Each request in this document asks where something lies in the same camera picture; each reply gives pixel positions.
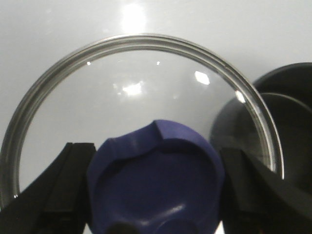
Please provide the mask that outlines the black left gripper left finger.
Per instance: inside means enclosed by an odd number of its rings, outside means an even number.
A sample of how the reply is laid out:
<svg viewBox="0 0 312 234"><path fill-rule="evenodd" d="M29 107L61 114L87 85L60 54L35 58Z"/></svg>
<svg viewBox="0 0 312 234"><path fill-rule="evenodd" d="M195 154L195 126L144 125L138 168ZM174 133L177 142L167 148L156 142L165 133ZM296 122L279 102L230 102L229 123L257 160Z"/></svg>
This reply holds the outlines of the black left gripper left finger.
<svg viewBox="0 0 312 234"><path fill-rule="evenodd" d="M86 171L95 146L67 143L0 214L2 234L81 234L90 220Z"/></svg>

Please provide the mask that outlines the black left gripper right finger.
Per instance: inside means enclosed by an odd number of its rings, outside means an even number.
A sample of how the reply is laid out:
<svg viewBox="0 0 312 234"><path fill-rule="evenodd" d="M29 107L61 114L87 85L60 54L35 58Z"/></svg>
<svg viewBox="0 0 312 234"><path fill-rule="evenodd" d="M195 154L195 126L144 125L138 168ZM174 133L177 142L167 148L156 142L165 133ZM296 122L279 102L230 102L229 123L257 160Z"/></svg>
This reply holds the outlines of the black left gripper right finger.
<svg viewBox="0 0 312 234"><path fill-rule="evenodd" d="M312 196L242 150L220 151L225 169L220 215L227 234L310 234Z"/></svg>

